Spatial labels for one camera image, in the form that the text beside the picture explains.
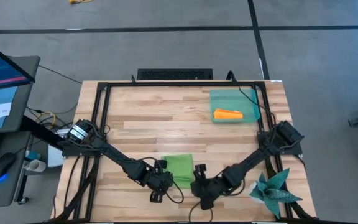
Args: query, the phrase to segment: paper note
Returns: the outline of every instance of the paper note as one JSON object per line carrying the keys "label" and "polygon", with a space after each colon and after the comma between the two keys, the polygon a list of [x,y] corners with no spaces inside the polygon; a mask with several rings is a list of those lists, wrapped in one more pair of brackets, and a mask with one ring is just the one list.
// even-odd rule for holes
{"label": "paper note", "polygon": [[11,112],[11,106],[12,106],[12,103],[0,104],[0,110],[3,114],[6,114],[5,116],[8,116],[9,113]]}
{"label": "paper note", "polygon": [[12,105],[12,103],[0,104],[0,118],[9,116],[9,113],[11,112],[11,105]]}

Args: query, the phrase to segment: black keyboard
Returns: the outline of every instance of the black keyboard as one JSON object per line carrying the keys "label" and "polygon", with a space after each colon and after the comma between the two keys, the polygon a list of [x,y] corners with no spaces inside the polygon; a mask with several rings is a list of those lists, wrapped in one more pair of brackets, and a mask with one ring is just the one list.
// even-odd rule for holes
{"label": "black keyboard", "polygon": [[138,69],[138,80],[212,80],[212,69]]}

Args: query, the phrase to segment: green towel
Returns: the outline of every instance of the green towel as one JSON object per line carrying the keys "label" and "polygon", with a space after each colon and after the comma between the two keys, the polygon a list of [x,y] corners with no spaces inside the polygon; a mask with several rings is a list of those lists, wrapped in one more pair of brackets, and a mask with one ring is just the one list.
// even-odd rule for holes
{"label": "green towel", "polygon": [[162,156],[167,161],[166,171],[173,174],[175,183],[184,189],[189,189],[193,181],[193,157],[191,154],[177,156]]}

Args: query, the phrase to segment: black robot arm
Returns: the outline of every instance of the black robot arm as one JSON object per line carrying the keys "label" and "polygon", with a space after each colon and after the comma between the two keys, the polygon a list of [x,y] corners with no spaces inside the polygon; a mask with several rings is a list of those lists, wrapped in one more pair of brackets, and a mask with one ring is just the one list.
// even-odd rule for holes
{"label": "black robot arm", "polygon": [[173,184],[172,174],[163,171],[167,167],[166,161],[156,160],[154,166],[151,166],[142,159],[136,160],[125,156],[107,142],[106,137],[99,133],[96,125],[91,121],[78,120],[66,135],[65,140],[60,143],[63,151],[65,147],[95,151],[120,165],[128,178],[152,190],[151,202],[161,203],[162,197]]}
{"label": "black robot arm", "polygon": [[258,150],[242,162],[226,167],[220,176],[206,178],[205,164],[195,166],[195,181],[191,183],[191,191],[194,196],[200,198],[201,209],[213,208],[214,201],[219,196],[228,196],[241,186],[249,170],[264,161],[266,157],[293,148],[302,139],[303,136],[290,123],[284,121],[271,130],[261,142]]}

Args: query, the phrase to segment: blue light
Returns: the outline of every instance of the blue light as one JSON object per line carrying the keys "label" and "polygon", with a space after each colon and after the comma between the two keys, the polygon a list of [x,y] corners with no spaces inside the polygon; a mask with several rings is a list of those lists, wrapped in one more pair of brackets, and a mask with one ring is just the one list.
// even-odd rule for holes
{"label": "blue light", "polygon": [[4,174],[2,177],[0,177],[0,182],[4,181],[7,178],[7,174]]}

